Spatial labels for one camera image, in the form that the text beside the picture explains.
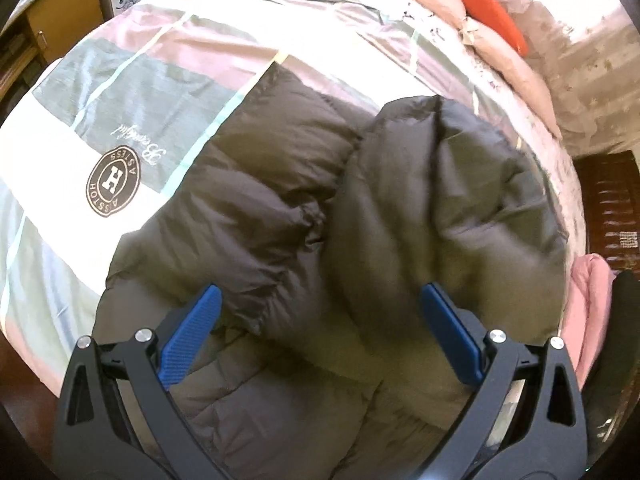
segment blue gripper pad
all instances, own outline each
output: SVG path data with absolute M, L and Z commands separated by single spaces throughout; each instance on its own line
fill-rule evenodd
M 221 309 L 222 293 L 210 285 L 164 345 L 158 378 L 165 390 L 186 377 L 198 350 L 220 317 Z
M 478 387 L 484 378 L 482 351 L 456 315 L 453 302 L 438 285 L 430 283 L 422 288 L 420 306 L 458 380 Z

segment silver bolt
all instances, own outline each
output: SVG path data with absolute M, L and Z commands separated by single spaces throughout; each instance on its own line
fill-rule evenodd
M 154 333 L 151 332 L 148 328 L 141 328 L 136 332 L 136 341 L 140 343 L 146 343 L 151 341 L 151 338 L 154 336 Z
M 89 346 L 91 346 L 91 338 L 87 335 L 83 335 L 78 339 L 78 342 L 76 344 L 78 345 L 79 349 L 84 350 L 85 348 L 89 348 Z
M 507 341 L 507 335 L 502 330 L 495 329 L 489 332 L 489 339 L 494 343 L 500 344 Z
M 558 337 L 558 336 L 552 337 L 550 343 L 551 343 L 551 346 L 556 350 L 562 350 L 564 348 L 564 341 L 562 340 L 561 337 Z

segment wooden floor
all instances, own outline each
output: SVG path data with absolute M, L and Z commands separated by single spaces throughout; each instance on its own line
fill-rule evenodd
M 46 464 L 58 398 L 38 380 L 0 333 L 0 402 L 27 443 Z

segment bed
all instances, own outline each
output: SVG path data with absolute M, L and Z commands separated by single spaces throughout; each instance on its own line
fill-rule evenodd
M 75 341 L 92 331 L 120 237 L 172 196 L 274 62 L 373 113 L 433 94 L 471 108 L 526 154 L 548 190 L 566 268 L 585 253 L 580 184 L 562 144 L 415 1 L 143 0 L 50 65 L 0 128 L 0 326 L 54 394 Z M 92 202 L 86 179 L 121 145 L 147 171 L 136 200 L 114 215 Z

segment pink cloth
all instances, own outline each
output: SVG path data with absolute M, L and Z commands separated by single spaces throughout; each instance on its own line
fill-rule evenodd
M 600 354 L 611 308 L 615 275 L 599 254 L 575 259 L 560 335 L 566 344 L 580 389 Z

